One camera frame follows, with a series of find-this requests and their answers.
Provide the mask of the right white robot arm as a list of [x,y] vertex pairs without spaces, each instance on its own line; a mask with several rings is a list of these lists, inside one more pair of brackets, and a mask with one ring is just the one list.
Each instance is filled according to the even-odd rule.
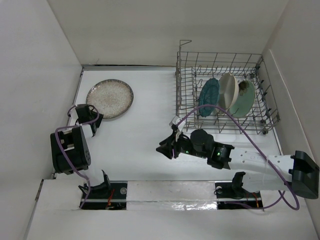
[[297,150],[293,155],[269,155],[220,143],[203,129],[190,136],[173,131],[156,151],[169,159],[179,154],[202,158],[215,169],[234,170],[231,191],[237,197],[247,192],[293,191],[305,199],[319,197],[320,168],[310,156]]

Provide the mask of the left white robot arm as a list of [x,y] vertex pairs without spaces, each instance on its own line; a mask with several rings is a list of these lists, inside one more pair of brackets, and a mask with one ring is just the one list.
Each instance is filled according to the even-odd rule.
[[57,128],[50,134],[52,164],[58,174],[76,174],[86,181],[78,188],[83,194],[97,194],[100,198],[107,198],[112,191],[108,175],[102,171],[103,181],[91,186],[89,177],[81,171],[89,169],[91,154],[85,137],[83,127],[89,127],[92,136],[97,133],[104,115],[99,113],[91,104],[72,106],[67,114],[75,111],[77,119],[74,125]]

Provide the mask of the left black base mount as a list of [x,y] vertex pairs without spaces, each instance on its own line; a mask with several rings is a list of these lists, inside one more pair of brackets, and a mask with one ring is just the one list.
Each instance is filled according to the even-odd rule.
[[111,181],[110,189],[104,183],[92,186],[88,198],[85,200],[87,184],[79,185],[81,190],[80,208],[82,210],[126,210],[127,209],[127,181]]

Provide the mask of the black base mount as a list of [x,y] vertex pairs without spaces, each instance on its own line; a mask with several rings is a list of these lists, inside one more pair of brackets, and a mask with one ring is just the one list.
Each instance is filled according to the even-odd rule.
[[263,207],[260,192],[249,192],[243,188],[245,172],[237,172],[232,181],[215,182],[214,194],[218,210],[259,209]]
[[127,181],[111,181],[110,189],[104,183],[92,186],[88,198],[85,200],[87,184],[79,185],[81,190],[80,208],[82,210],[126,210],[127,209]]

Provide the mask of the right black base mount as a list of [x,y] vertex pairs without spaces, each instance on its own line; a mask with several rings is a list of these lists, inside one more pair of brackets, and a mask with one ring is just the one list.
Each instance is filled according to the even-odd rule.
[[232,181],[215,182],[214,194],[218,210],[259,209],[263,207],[260,192],[249,192],[243,188],[245,172],[237,172]]

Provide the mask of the cream lobed plate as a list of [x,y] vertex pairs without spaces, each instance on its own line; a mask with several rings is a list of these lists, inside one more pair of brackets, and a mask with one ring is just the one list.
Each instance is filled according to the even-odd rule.
[[218,80],[219,98],[218,106],[228,111],[237,101],[239,84],[236,77],[231,73],[225,73]]

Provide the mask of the speckled brown round plate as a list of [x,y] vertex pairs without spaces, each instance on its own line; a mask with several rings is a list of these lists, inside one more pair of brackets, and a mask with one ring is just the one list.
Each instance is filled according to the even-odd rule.
[[119,79],[98,82],[86,96],[86,104],[94,106],[104,119],[114,119],[124,114],[133,100],[132,88]]

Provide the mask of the light green flower plate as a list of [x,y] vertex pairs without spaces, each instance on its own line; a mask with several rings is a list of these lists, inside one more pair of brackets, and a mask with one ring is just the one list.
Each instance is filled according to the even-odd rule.
[[229,112],[234,118],[245,117],[251,110],[255,98],[255,85],[249,80],[243,80],[238,84],[239,93],[236,102],[229,109]]

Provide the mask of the teal scalloped plate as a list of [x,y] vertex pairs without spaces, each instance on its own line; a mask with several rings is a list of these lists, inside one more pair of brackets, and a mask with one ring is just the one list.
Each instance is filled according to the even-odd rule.
[[[219,81],[216,78],[210,78],[206,81],[204,84],[199,98],[198,98],[198,105],[217,105],[219,101],[219,95],[220,95],[220,84]],[[199,109],[199,115],[201,117],[208,117],[212,114],[212,112],[215,110],[212,106],[205,106],[201,107]]]

